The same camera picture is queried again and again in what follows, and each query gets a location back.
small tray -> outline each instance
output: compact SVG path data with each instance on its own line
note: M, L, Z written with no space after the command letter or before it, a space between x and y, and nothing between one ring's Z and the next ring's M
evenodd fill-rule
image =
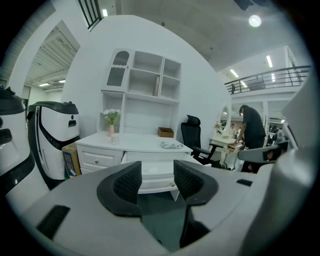
M160 142L160 145L164 149L173 149L173 150L182 149L182 147L184 146L181 143L165 142L165 141Z

white flowers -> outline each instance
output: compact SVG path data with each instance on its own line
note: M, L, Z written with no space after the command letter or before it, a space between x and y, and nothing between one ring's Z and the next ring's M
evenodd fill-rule
M103 111L104 118L109 125L114 125L117 121L118 117L120 116L121 111L119 109L106 109Z

railing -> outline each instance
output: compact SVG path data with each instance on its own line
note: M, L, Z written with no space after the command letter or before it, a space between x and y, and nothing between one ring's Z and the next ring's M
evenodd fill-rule
M84 18L86 20L87 28L89 30L94 24L98 23L102 19L98 0L78 0L78 1L79 1L81 10L83 12Z
M295 66L259 73L225 83L230 94L239 94L270 88L301 86L311 66Z

pink vase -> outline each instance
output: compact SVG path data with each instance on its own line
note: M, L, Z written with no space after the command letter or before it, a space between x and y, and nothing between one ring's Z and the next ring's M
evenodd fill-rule
M113 124L109 124L109 137L111 138L112 134L115 133L115 126Z

black office chair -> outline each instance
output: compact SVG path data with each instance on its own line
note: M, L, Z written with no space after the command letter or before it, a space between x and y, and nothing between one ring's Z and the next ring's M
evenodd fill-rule
M212 155L214 154L217 147L222 148L222 146L218 146L215 144L210 143L212 146L211 151L205 150L201 148L201 140L200 140L200 134L201 134L201 128L200 128L200 119L188 115L188 121L181 123L181 132L183 137L183 143L188 148L192 149L193 152L191 155L194 159L196 159L198 162L200 162L203 165L206 164L212 164L212 167L221 168L220 164L216 161L210 160ZM200 157L200 153L207 155L207 158Z

